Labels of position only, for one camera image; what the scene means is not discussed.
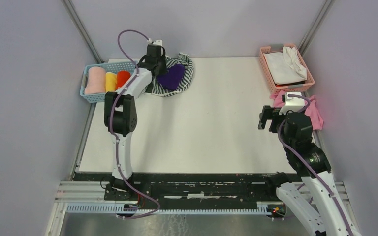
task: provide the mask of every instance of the purple cloth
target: purple cloth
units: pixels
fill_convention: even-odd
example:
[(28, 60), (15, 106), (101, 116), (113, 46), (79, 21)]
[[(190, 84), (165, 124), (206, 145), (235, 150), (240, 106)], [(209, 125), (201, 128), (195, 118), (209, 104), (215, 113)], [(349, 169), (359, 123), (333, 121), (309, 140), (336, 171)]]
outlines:
[(167, 70), (166, 74), (157, 76), (157, 81), (163, 88), (175, 91), (185, 74), (185, 67), (182, 64), (176, 64)]

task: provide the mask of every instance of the white table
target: white table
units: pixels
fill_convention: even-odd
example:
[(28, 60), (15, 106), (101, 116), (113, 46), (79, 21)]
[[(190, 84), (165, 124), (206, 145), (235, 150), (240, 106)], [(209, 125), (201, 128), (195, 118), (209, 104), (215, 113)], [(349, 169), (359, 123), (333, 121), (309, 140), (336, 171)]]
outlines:
[[(271, 105), (256, 58), (193, 58), (189, 89), (162, 98), (136, 99), (138, 125), (132, 136), (135, 172), (295, 173), (276, 134), (258, 130), (263, 105)], [(98, 103), (80, 172), (111, 172), (113, 148)]]

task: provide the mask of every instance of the folded white cloth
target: folded white cloth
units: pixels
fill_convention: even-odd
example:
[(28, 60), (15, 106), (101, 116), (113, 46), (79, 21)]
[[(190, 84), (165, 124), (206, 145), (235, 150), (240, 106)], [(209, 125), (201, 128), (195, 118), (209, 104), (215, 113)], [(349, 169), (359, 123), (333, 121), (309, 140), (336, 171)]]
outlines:
[(283, 47), (283, 52), (265, 53), (264, 57), (275, 84), (292, 84), (307, 79), (307, 70), (299, 62), (296, 48)]

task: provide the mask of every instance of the white wall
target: white wall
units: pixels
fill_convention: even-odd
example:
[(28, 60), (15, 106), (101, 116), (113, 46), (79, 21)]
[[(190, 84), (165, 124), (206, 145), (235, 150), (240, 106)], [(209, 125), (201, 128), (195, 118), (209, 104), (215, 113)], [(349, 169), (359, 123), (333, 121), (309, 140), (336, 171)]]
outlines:
[[(73, 0), (104, 60), (125, 58), (122, 30), (162, 39), (166, 53), (192, 57), (257, 56), (271, 43), (299, 44), (324, 0)], [(145, 39), (121, 37), (127, 53), (145, 54)]]
[(336, 1), (304, 58), (335, 176), (363, 235), (378, 235), (378, 0)]
[(43, 235), (89, 103), (93, 63), (59, 0), (0, 0), (0, 236)]

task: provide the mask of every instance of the metal floor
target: metal floor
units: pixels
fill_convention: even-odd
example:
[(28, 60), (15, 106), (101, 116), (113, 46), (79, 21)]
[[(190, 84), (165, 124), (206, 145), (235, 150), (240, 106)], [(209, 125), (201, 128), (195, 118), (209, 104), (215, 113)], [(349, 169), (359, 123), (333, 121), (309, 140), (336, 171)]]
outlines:
[(62, 236), (304, 236), (295, 217), (263, 215), (153, 215), (125, 221), (108, 214), (67, 213)]

